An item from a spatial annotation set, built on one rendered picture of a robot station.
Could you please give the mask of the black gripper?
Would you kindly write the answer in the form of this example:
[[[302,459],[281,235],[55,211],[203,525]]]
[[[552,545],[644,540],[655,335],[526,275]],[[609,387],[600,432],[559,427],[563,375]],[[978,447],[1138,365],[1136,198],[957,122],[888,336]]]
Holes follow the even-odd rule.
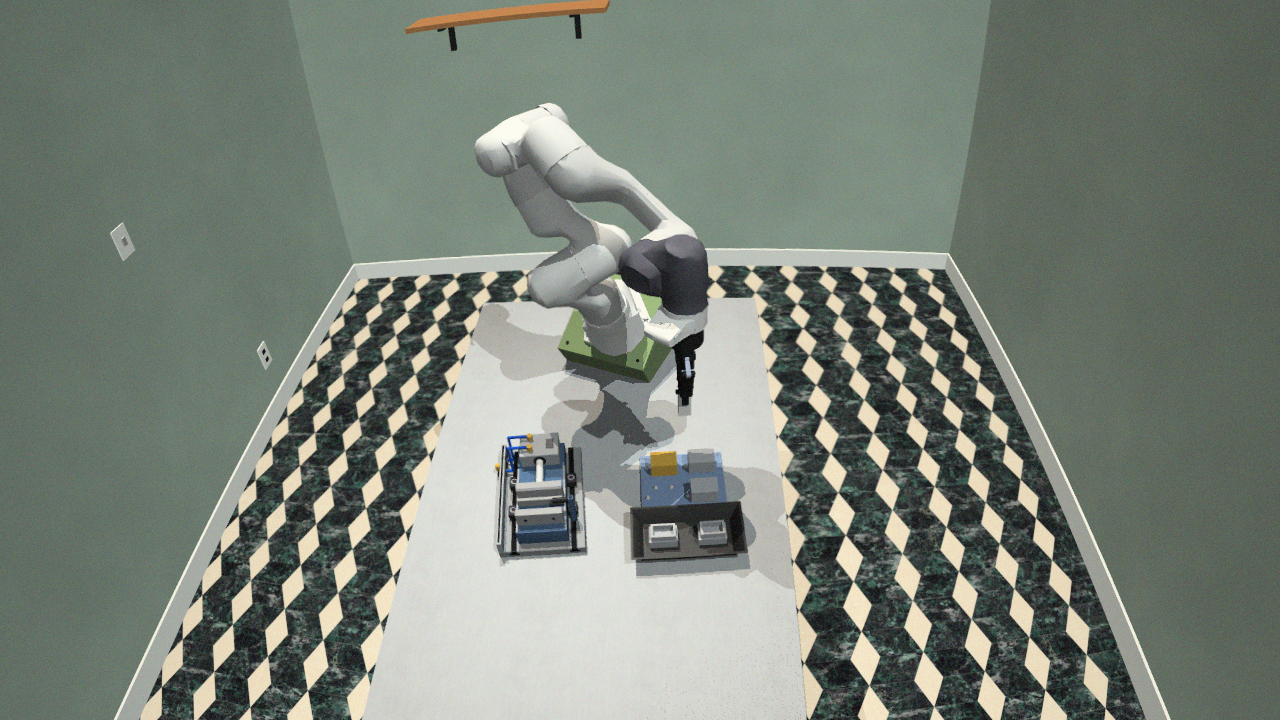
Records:
[[[676,379],[678,380],[678,389],[675,389],[675,392],[678,395],[678,416],[691,415],[692,386],[696,375],[694,372],[694,361],[696,360],[694,350],[699,348],[703,345],[703,341],[704,331],[700,331],[696,334],[689,334],[689,337],[671,347],[675,348],[675,360],[677,366]]]

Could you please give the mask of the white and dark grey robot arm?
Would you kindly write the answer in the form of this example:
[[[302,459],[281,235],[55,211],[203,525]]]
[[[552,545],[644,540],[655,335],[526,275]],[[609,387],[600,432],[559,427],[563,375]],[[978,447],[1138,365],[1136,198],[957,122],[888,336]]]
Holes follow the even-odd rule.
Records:
[[[708,323],[707,250],[690,225],[570,127],[564,111],[547,102],[503,120],[474,149],[488,176],[503,176],[532,234],[570,240],[529,273],[529,293],[541,307],[577,309],[584,342],[602,354],[628,354],[644,334],[671,348]],[[571,201],[617,202],[650,233],[632,243]],[[617,272],[622,281],[611,278]],[[662,299],[652,319],[641,293]]]

